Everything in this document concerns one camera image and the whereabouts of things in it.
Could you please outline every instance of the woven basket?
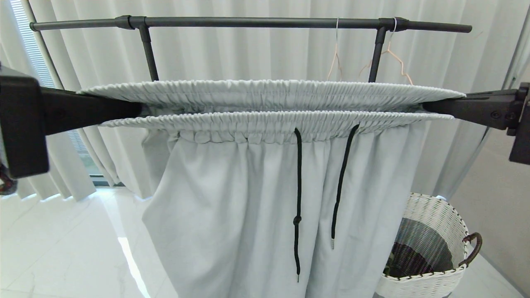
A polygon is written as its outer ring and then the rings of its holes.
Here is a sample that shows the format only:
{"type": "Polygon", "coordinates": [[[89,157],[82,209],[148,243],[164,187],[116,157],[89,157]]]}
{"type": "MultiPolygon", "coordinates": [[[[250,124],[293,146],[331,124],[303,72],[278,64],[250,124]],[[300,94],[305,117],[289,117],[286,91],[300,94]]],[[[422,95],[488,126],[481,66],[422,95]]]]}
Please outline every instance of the woven basket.
{"type": "Polygon", "coordinates": [[[410,194],[390,269],[379,280],[374,298],[448,297],[481,246],[480,234],[469,235],[449,203],[410,194]],[[475,249],[468,256],[470,241],[475,238],[475,249]]]}

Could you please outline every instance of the beige wall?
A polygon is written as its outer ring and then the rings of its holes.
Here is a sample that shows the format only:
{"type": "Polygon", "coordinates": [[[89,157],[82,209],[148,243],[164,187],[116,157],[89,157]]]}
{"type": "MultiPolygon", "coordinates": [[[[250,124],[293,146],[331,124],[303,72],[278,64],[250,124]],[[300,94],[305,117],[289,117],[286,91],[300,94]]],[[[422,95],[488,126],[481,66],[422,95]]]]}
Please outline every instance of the beige wall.
{"type": "Polygon", "coordinates": [[[513,141],[493,129],[450,202],[482,234],[483,254],[530,296],[530,165],[508,161],[513,141]]]}

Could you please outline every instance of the window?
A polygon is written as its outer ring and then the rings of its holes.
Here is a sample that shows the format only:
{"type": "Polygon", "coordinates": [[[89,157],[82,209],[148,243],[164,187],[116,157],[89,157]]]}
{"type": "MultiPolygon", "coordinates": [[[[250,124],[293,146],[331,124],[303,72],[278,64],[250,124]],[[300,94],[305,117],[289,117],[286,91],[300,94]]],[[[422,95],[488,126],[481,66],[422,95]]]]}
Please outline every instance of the window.
{"type": "MultiPolygon", "coordinates": [[[[50,75],[50,71],[46,66],[44,58],[42,57],[42,53],[40,52],[39,46],[37,45],[35,37],[33,36],[33,31],[31,31],[29,27],[29,21],[26,17],[26,13],[24,12],[24,8],[22,7],[21,0],[11,0],[11,6],[13,8],[13,12],[15,13],[16,22],[19,26],[20,34],[22,35],[26,51],[28,52],[28,55],[31,59],[31,63],[35,67],[35,70],[37,71],[37,74],[40,77],[41,85],[51,88],[55,87],[50,75]]],[[[86,149],[85,144],[81,140],[81,136],[79,135],[79,133],[77,133],[76,130],[70,130],[68,132],[68,135],[70,136],[70,139],[72,140],[72,143],[74,144],[77,153],[81,157],[81,160],[85,164],[85,167],[90,176],[101,176],[101,172],[90,157],[88,150],[86,149]]]]}

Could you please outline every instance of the white marble floor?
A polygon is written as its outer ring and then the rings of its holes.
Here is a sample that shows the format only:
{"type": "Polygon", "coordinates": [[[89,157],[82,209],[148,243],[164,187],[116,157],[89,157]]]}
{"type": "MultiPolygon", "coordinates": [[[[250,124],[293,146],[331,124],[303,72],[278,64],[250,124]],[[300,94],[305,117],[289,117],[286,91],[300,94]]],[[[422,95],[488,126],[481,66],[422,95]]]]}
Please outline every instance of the white marble floor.
{"type": "MultiPolygon", "coordinates": [[[[2,298],[177,297],[142,223],[149,204],[125,188],[81,202],[4,197],[2,298]]],[[[478,256],[452,297],[522,297],[478,256]]]]}

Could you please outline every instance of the wire hanger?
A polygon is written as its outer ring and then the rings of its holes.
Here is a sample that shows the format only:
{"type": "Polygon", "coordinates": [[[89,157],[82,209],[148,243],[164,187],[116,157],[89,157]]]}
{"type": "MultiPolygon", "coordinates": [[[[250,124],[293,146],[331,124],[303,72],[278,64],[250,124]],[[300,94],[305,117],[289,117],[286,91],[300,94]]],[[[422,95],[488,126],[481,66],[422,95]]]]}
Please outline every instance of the wire hanger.
{"type": "MultiPolygon", "coordinates": [[[[410,78],[409,74],[403,71],[403,69],[405,68],[403,61],[396,54],[394,54],[393,51],[390,50],[390,44],[392,42],[392,36],[394,35],[394,32],[396,31],[396,27],[397,26],[398,26],[398,21],[394,17],[394,30],[391,31],[390,38],[388,39],[388,47],[386,48],[386,51],[381,53],[381,56],[383,56],[386,53],[389,53],[390,55],[392,55],[392,57],[394,57],[401,64],[401,75],[402,76],[406,76],[407,79],[409,80],[409,83],[411,85],[414,85],[412,83],[412,79],[410,78]]],[[[363,72],[363,70],[365,70],[365,68],[370,67],[371,65],[372,65],[372,60],[370,60],[370,62],[367,65],[365,65],[363,68],[361,68],[361,71],[359,72],[359,75],[357,76],[357,79],[359,79],[361,77],[361,73],[363,72]]]]}
{"type": "Polygon", "coordinates": [[[338,47],[339,47],[339,18],[337,18],[337,27],[335,29],[335,55],[333,55],[333,61],[331,62],[330,71],[328,72],[328,77],[326,78],[326,81],[330,80],[331,71],[333,70],[333,66],[335,65],[335,59],[337,59],[337,68],[340,71],[339,82],[342,82],[342,67],[340,67],[338,47]]]}

